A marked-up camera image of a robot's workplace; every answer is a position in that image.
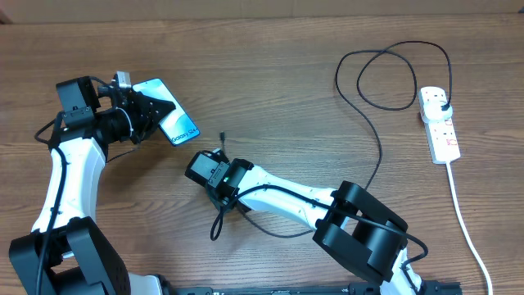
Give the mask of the Samsung Galaxy smartphone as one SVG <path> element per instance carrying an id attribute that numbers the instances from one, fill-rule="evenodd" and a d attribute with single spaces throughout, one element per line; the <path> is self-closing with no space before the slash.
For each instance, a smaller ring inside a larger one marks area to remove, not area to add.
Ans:
<path id="1" fill-rule="evenodd" d="M 200 135 L 196 124 L 161 79 L 149 79 L 135 84 L 133 90 L 175 105 L 175 108 L 160 121 L 160 129 L 173 146 L 188 142 Z"/>

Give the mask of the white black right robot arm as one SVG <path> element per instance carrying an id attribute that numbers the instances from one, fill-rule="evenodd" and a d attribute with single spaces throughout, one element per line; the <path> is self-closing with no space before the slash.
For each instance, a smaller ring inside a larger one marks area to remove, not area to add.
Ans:
<path id="1" fill-rule="evenodd" d="M 245 159 L 229 160 L 217 149 L 198 152 L 185 175 L 202 186 L 219 214 L 210 237 L 221 233 L 234 207 L 267 211 L 301 223 L 340 266 L 375 284 L 382 294 L 420 294 L 422 279 L 407 255 L 407 223 L 366 189 L 344 181 L 339 188 L 312 188 L 271 175 Z"/>

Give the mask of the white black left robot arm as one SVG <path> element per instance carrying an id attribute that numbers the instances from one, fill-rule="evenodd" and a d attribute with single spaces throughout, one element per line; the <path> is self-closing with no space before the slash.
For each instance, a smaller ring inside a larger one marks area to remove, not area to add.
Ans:
<path id="1" fill-rule="evenodd" d="M 169 294 L 161 275 L 135 275 L 96 224 L 98 183 L 114 142 L 139 145 L 177 106 L 84 76 L 56 86 L 62 109 L 43 141 L 52 157 L 46 200 L 30 234 L 11 241 L 10 262 L 28 294 Z"/>

